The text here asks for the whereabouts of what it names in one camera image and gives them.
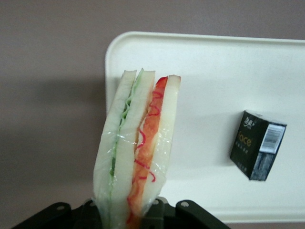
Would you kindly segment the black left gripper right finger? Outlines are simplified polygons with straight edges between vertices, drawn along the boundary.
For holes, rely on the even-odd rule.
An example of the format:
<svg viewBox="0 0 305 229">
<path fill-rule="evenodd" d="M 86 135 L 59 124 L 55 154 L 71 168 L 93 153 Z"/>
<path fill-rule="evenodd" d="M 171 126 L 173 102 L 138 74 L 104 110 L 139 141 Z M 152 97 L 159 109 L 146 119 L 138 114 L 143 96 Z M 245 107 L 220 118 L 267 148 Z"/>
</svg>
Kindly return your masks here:
<svg viewBox="0 0 305 229">
<path fill-rule="evenodd" d="M 158 197 L 145 217 L 142 229 L 229 229 L 218 218 L 191 200 L 179 201 L 174 207 Z"/>
</svg>

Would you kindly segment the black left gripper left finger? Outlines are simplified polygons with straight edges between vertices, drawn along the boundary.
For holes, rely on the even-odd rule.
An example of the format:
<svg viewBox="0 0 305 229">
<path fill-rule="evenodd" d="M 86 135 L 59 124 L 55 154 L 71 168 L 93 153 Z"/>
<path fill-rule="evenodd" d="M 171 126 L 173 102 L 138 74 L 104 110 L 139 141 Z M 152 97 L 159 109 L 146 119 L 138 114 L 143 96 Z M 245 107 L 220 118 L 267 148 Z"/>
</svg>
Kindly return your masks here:
<svg viewBox="0 0 305 229">
<path fill-rule="evenodd" d="M 65 202 L 54 203 L 26 220 L 14 229 L 102 229 L 102 220 L 94 202 L 86 200 L 72 209 Z"/>
</svg>

